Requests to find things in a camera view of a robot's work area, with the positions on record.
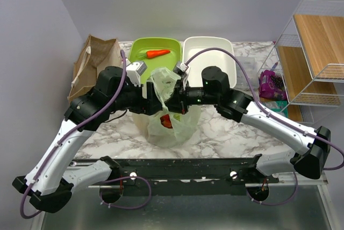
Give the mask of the red cherry tomato bunch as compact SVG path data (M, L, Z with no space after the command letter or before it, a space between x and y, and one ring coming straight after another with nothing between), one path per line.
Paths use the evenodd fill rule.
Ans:
M161 116L160 117L160 123L165 128L168 128L168 129L173 128L169 114L165 114L165 115Z

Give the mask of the green avocado print plastic bag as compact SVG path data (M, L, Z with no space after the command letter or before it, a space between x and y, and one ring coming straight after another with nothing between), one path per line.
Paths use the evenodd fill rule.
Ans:
M197 130L201 107L193 105L186 114L172 112L164 102L172 95L177 80L181 77L166 67L154 69L149 83L153 83L154 94L157 94L163 110L151 116L132 114L133 122L147 142L164 148L179 146L188 141Z

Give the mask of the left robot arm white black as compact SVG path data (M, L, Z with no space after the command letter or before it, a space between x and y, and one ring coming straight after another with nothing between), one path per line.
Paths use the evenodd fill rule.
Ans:
M153 115L162 109L154 84L142 85L137 71L114 66L99 74L93 87L71 101L60 129L38 164L25 176L17 176L13 187L21 193L20 214L31 219L41 212L61 210L79 189L95 183L114 184L127 179L120 165L105 156L90 166L67 172L81 146L105 123L110 114L128 110Z

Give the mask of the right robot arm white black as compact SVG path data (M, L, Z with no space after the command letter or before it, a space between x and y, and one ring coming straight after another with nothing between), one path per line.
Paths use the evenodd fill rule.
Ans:
M232 89L227 74L216 66L203 69L201 78L202 87L185 87L178 80L165 102L168 110L186 114L192 105L214 105L224 118L253 126L289 146L286 152L255 156L256 162L247 169L252 182L289 172L310 179L320 178L330 151L326 144L331 136L329 129L300 125L256 103L252 96Z

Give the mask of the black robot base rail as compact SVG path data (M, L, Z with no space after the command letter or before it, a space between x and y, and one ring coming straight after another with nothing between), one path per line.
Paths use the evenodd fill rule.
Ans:
M246 186L278 183L255 169L257 158L234 159L112 159L110 178L124 177L125 196L235 195L244 196Z

